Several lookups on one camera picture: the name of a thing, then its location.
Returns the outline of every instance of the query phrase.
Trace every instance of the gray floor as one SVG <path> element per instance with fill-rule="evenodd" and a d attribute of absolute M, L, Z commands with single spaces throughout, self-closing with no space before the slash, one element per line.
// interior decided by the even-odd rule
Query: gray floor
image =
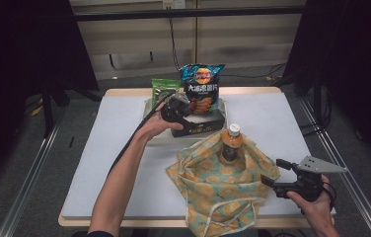
<path fill-rule="evenodd" d="M 153 74 L 149 74 L 149 69 L 142 71 L 136 69 L 132 70 L 137 73 L 132 77 L 119 74 L 116 75 L 117 79 L 101 79 L 99 80 L 101 91 L 98 94 L 103 94 L 109 88 L 151 87 L 150 78 L 178 78 L 179 74 L 175 72 L 172 58 L 169 54 L 165 58 L 167 62 L 163 65 L 173 65 L 169 66 L 170 70 L 156 68 Z M 100 63 L 109 63 L 106 59 L 107 56 L 103 55 Z M 222 76 L 221 79 L 222 86 L 269 86 L 271 81 L 266 80 L 265 77 L 257 76 L 268 74 L 271 65 L 273 64 L 269 66 L 227 68 L 224 71 L 225 76 Z M 226 75 L 246 75 L 247 77 Z M 288 85 L 281 89 L 285 93 L 299 124 L 308 123 L 306 113 L 300 104 L 300 98 L 297 98 L 293 93 L 293 86 Z M 94 124 L 100 103 L 92 102 L 74 92 L 68 92 L 68 95 L 71 98 L 71 103 L 66 109 L 54 107 L 56 117 L 63 115 L 62 124 L 56 133 L 53 145 L 47 153 L 39 175 L 35 179 L 35 188 L 28 194 L 30 198 L 24 203 L 22 215 L 17 216 L 18 223 L 9 236 L 71 236 L 75 232 L 85 230 L 85 228 L 61 227 L 57 223 L 57 216 L 88 139 L 89 130 Z M 28 102 L 34 99 L 36 97 L 28 98 Z M 310 101 L 312 93 L 306 99 Z M 7 162 L 0 168 L 0 227 L 33 165 L 43 142 L 43 132 L 44 119 L 42 112 L 37 116 L 26 116 L 19 132 L 16 134 L 14 148 L 10 150 Z M 356 182 L 353 185 L 357 185 L 366 196 L 366 200 L 369 202 L 366 203 L 368 206 L 366 206 L 366 210 L 370 210 L 371 147 L 357 138 L 355 127 L 338 109 L 337 105 L 334 105 L 327 132 L 340 156 L 343 157 L 346 166 L 350 169 L 350 175 Z M 325 160 L 330 159 L 329 152 L 324 149 L 323 142 L 316 134 L 306 136 L 305 140 L 313 156 Z M 330 178 L 337 190 L 335 226 L 341 236 L 371 236 L 370 228 L 364 220 L 367 213 L 358 210 L 361 203 L 353 200 L 352 194 L 346 188 L 344 178 L 340 175 L 330 175 Z M 280 231 L 270 230 L 273 234 L 280 233 Z M 297 230 L 285 231 L 296 236 L 302 236 Z M 309 229 L 303 231 L 307 236 L 314 236 Z M 131 233 L 131 229 L 123 229 L 122 236 L 130 236 Z M 153 230 L 151 234 L 152 236 L 161 236 L 162 233 L 161 230 Z"/>

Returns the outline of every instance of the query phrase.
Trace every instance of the patterned cloth bag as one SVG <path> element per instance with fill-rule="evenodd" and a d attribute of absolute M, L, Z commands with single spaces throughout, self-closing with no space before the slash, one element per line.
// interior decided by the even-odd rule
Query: patterned cloth bag
<path fill-rule="evenodd" d="M 244 134 L 237 162 L 220 163 L 223 131 L 184 148 L 178 162 L 166 169 L 185 198 L 185 221 L 195 236 L 220 236 L 254 225 L 269 189 L 260 175 L 280 176 L 275 162 Z"/>

